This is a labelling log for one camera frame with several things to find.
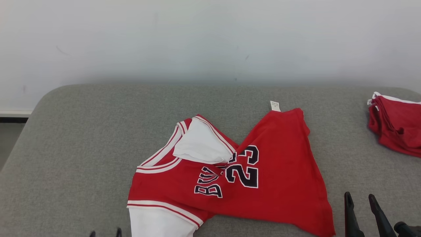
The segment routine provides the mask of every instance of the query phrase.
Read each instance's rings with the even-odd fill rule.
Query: red stripe
[[[159,169],[163,169],[166,168],[174,163],[176,163],[180,158],[175,157],[174,160],[168,162],[167,164],[165,164],[165,166],[161,166],[161,167],[137,167],[137,170],[159,170]]]
[[[194,223],[195,223],[198,227],[200,227],[200,224],[199,224],[199,223],[197,223],[196,221],[194,221],[193,219],[191,219],[190,217],[188,217],[188,216],[186,216],[185,214],[182,214],[182,213],[180,213],[180,212],[178,212],[178,211],[175,211],[175,210],[173,210],[173,209],[171,209],[171,208],[169,208],[169,207],[164,207],[164,206],[160,206],[160,205],[144,205],[144,204],[127,204],[127,206],[139,206],[139,207],[163,207],[163,208],[165,208],[165,209],[168,209],[168,210],[170,210],[170,211],[172,211],[172,212],[175,212],[175,213],[177,213],[177,214],[179,214],[179,215],[184,216],[185,218],[187,218],[187,219],[191,220],[192,222],[194,222]]]
[[[183,130],[183,134],[186,134],[186,131],[183,128],[183,124],[181,124],[181,123],[179,123],[179,124],[180,124],[181,129]]]
[[[149,161],[153,160],[157,155],[161,154],[161,152],[171,143],[171,141],[174,139],[174,137],[177,135],[179,128],[177,127],[176,132],[174,133],[174,136],[171,137],[170,141],[163,147],[161,148],[161,151],[158,152],[158,154],[154,155],[153,157],[149,158],[149,160],[145,163],[143,163],[143,165],[146,165]]]
[[[209,127],[210,127],[210,129],[212,130],[212,132],[216,135],[216,137],[223,143],[223,144],[225,144],[225,146],[231,151],[231,153],[233,153],[234,151],[233,150],[231,150],[231,148],[229,148],[229,145],[227,145],[227,142],[225,142],[224,140],[222,140],[221,138],[219,138],[219,136],[217,135],[217,133],[218,134],[220,134],[214,127],[213,127],[213,125],[210,123],[210,122],[208,122],[205,118],[202,118],[202,117],[199,117],[199,116],[196,116],[196,118],[198,118],[199,120],[201,120],[201,119],[203,119],[203,120],[201,120],[202,122],[204,122],[204,123],[206,123]]]

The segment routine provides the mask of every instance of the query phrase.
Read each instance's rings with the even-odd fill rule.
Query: baseboard
[[[0,117],[0,123],[25,124],[27,121],[28,118],[22,117]]]
[[[29,118],[32,111],[0,110],[0,118]]]

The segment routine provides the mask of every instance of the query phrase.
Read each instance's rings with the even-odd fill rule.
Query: white clothing tag
[[[270,107],[272,107],[272,110],[281,112],[279,109],[279,103],[275,101],[270,101]]]

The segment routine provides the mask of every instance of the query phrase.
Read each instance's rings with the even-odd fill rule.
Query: red jersey
[[[189,141],[188,138],[196,133],[201,134],[201,138],[193,137],[195,141]],[[177,123],[167,144],[136,169],[127,203],[127,208],[130,211],[132,236],[134,237],[192,237],[196,229],[215,215],[208,210],[201,210],[178,202],[165,192],[156,191],[159,189],[165,191],[167,184],[161,187],[154,186],[151,189],[150,186],[154,184],[148,184],[145,179],[145,177],[147,179],[156,177],[161,180],[173,178],[181,180],[184,174],[177,173],[177,169],[188,164],[199,164],[173,155],[175,146],[182,137],[189,141],[187,145],[193,145],[194,147],[185,147],[186,144],[184,143],[184,147],[179,147],[178,152],[192,152],[192,156],[197,157],[195,148],[199,148],[200,151],[206,151],[206,154],[201,156],[202,159],[229,160],[238,147],[236,143],[200,115]]]
[[[200,116],[196,119],[209,123]],[[335,234],[332,209],[308,134],[301,109],[270,111],[227,164],[163,157],[162,165],[152,168],[153,172],[138,168],[128,205],[159,199],[187,208],[201,221],[217,213],[290,223],[314,235],[331,237]],[[225,142],[235,145],[228,138]]]
[[[375,92],[369,104],[368,127],[379,135],[379,143],[421,158],[421,102],[400,100]]]

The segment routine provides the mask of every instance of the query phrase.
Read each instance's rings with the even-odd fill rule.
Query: cushioned table
[[[373,92],[404,100],[398,88],[73,85],[45,95],[0,172],[0,236],[130,236],[132,176],[166,144],[176,122],[200,113],[238,144],[270,110],[302,108],[326,183],[337,236],[344,236],[344,193],[360,229],[378,236],[368,195],[392,226],[421,224],[421,159],[389,150],[367,128]],[[274,185],[282,185],[282,180]],[[290,224],[217,215],[202,237],[304,237]]]

